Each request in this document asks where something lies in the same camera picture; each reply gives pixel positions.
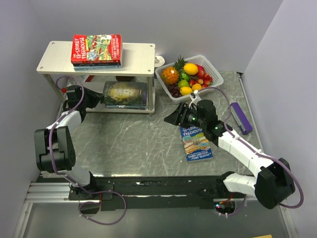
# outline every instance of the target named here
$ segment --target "orange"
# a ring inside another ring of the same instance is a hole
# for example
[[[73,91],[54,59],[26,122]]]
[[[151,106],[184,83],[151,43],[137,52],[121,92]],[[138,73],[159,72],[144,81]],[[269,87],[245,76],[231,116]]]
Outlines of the orange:
[[[195,83],[192,87],[193,91],[195,90],[201,90],[202,89],[202,86],[199,84],[199,83]]]

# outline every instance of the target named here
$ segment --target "book cover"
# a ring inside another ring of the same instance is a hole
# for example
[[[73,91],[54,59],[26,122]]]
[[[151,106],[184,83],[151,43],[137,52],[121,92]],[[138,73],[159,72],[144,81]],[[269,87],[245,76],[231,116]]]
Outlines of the book cover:
[[[72,64],[121,63],[121,35],[74,35]]]
[[[75,71],[86,71],[86,70],[102,70],[102,69],[112,69],[112,68],[121,68],[120,65],[107,65],[107,66],[76,66],[74,67]]]
[[[203,161],[212,158],[209,141],[203,130],[197,127],[180,128],[187,162]]]
[[[106,82],[101,103],[109,106],[144,107],[147,104],[147,84],[142,82]]]

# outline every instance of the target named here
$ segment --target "purple object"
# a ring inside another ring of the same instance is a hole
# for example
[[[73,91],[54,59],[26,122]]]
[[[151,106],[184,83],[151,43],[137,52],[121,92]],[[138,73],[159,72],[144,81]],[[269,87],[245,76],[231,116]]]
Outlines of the purple object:
[[[251,124],[249,123],[246,115],[244,115],[238,103],[231,103],[231,113],[235,121],[237,122],[242,134],[246,135],[253,131]]]

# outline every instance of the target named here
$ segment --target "cable clip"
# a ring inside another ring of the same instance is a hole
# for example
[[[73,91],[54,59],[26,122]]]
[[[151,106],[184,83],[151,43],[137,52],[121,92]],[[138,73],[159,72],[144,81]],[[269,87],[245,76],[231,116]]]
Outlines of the cable clip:
[[[233,140],[233,141],[238,140],[239,138],[241,138],[241,136],[240,136],[240,135],[236,135],[236,136],[234,137],[234,140]]]
[[[256,150],[256,151],[255,151],[255,153],[252,155],[251,159],[253,159],[255,155],[256,155],[256,156],[258,156],[258,155],[257,155],[257,153],[259,153],[259,154],[260,154],[260,153],[261,153],[261,151],[262,151],[261,149]]]

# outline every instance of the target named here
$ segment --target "white basket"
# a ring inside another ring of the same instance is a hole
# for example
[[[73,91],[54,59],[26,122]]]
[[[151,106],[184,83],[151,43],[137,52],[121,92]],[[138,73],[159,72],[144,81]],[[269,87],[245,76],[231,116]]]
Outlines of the white basket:
[[[223,84],[223,78],[221,77],[220,73],[216,70],[216,68],[212,65],[212,63],[210,63],[210,61],[208,59],[206,59],[205,56],[193,56],[193,57],[187,58],[185,60],[187,62],[199,64],[202,67],[204,67],[205,71],[207,73],[209,73],[209,75],[213,78],[211,86],[216,87],[216,86],[219,86],[219,85]],[[163,65],[161,67],[158,67],[155,70],[155,74],[157,75],[158,80],[161,83],[165,93],[167,93],[167,95],[170,97],[172,102],[174,104],[179,104],[181,102],[185,102],[185,101],[190,100],[189,95],[185,95],[185,96],[182,96],[182,97],[179,97],[179,98],[174,98],[169,93],[167,87],[165,86],[165,83],[163,82],[163,80],[161,78],[162,72],[164,71],[164,69],[166,69],[167,67],[172,66],[172,65],[174,65],[174,63],[170,63],[170,64]],[[210,90],[205,90],[205,91],[201,92],[201,94],[204,94],[204,93],[207,93],[207,92],[210,92]]]

